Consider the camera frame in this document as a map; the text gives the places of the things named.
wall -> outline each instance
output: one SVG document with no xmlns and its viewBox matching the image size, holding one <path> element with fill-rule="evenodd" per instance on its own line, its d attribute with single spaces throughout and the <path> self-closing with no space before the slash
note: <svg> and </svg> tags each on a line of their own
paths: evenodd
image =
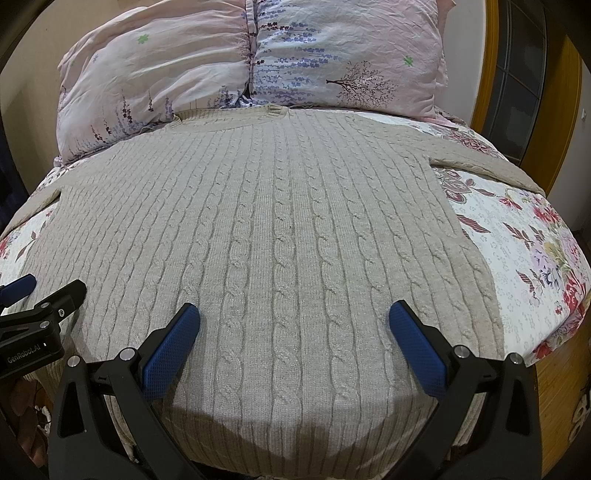
<svg viewBox="0 0 591 480">
<path fill-rule="evenodd" d="M 57 65 L 90 30 L 156 0 L 56 0 L 33 23 L 0 74 L 0 111 L 14 163 L 29 192 L 53 166 Z"/>
<path fill-rule="evenodd" d="M 449 85 L 436 96 L 438 106 L 468 124 L 476 104 L 486 35 L 485 0 L 456 0 L 443 36 Z"/>
<path fill-rule="evenodd" d="M 587 120 L 582 120 L 583 108 Z M 548 200 L 573 231 L 591 223 L 591 73 L 583 64 L 579 116 Z"/>
</svg>

cable knit pattern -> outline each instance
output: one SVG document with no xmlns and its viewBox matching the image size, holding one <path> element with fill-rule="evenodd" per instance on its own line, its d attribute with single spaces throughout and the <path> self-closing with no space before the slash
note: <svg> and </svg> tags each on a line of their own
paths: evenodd
<svg viewBox="0 0 591 480">
<path fill-rule="evenodd" d="M 182 112 L 17 213 L 12 226 L 61 195 L 27 257 L 38 286 L 24 306 L 86 282 L 61 334 L 66 358 L 96 361 L 192 302 L 199 337 L 157 404 L 191 459 L 248 475 L 375 477 L 435 405 L 388 329 L 393 301 L 451 344 L 503 351 L 490 271 L 430 162 L 538 191 L 509 162 L 349 113 Z M 63 363 L 37 372 L 50 394 Z"/>
</svg>

window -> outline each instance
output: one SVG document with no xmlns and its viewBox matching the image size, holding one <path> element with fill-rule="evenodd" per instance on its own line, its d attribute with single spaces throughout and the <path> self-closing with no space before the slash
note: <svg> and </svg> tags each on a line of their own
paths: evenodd
<svg viewBox="0 0 591 480">
<path fill-rule="evenodd" d="M 544 88 L 546 21 L 539 0 L 499 0 L 499 50 L 483 135 L 521 163 Z"/>
</svg>

floor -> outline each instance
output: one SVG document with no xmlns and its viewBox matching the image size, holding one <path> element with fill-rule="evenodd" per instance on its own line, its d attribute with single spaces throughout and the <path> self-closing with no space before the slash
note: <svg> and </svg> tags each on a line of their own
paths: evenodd
<svg viewBox="0 0 591 480">
<path fill-rule="evenodd" d="M 587 259 L 586 244 L 575 234 Z M 577 334 L 535 365 L 542 428 L 542 472 L 547 474 L 569 447 L 573 413 L 591 375 L 591 310 Z"/>
</svg>

floral pillow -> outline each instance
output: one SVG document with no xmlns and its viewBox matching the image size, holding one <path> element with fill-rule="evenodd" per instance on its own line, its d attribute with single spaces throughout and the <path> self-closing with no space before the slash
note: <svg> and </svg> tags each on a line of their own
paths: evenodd
<svg viewBox="0 0 591 480">
<path fill-rule="evenodd" d="M 164 0 L 88 33 L 59 65 L 56 166 L 173 111 L 232 106 L 248 84 L 250 42 L 243 0 Z"/>
<path fill-rule="evenodd" d="M 255 103 L 436 117 L 437 0 L 254 1 Z"/>
</svg>

